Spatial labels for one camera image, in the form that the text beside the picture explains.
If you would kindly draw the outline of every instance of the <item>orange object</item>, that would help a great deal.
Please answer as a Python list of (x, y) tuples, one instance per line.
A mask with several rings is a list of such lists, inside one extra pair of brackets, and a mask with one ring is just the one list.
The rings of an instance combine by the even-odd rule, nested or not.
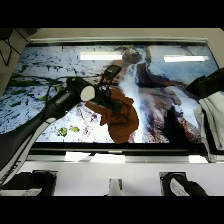
[(132, 106), (133, 99), (125, 97), (119, 89), (110, 89), (111, 97), (120, 100), (123, 107), (120, 113), (114, 113), (111, 109), (97, 105), (90, 101), (86, 102), (86, 107), (101, 114), (100, 125), (107, 124), (110, 137), (117, 144), (128, 142), (130, 135), (138, 129), (139, 120), (135, 108)]

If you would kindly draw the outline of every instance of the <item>television screen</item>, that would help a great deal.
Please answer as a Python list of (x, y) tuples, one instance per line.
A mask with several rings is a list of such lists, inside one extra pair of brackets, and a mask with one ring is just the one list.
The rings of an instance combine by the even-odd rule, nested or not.
[[(192, 143), (200, 143), (194, 109), (198, 99), (186, 87), (200, 76), (218, 69), (205, 43), (130, 43), (65, 45), (27, 45), (15, 72), (0, 99), (0, 133), (24, 124), (45, 105), (49, 97), (64, 86), (63, 76), (80, 76), (97, 84), (112, 64), (121, 72), (112, 85), (134, 100), (139, 128), (130, 143), (175, 143), (174, 127), (184, 130)], [(63, 118), (51, 124), (37, 142), (112, 143), (107, 125), (100, 126), (101, 115), (80, 103)]]

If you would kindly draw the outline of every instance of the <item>white circular joint cap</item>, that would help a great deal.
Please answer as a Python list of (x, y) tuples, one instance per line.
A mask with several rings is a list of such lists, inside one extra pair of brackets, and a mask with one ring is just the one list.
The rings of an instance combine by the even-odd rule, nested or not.
[(92, 100), (93, 98), (95, 98), (95, 89), (93, 86), (86, 86), (81, 94), (80, 94), (80, 98), (82, 101), (89, 101)]

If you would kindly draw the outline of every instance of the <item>white surface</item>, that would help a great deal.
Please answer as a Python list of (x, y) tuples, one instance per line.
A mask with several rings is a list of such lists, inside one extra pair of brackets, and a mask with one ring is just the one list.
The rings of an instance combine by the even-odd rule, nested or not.
[(224, 164), (94, 164), (26, 162), (20, 172), (58, 171), (55, 196), (105, 195), (109, 179), (122, 179), (122, 195), (161, 195), (159, 172), (186, 172), (208, 195), (224, 195)]

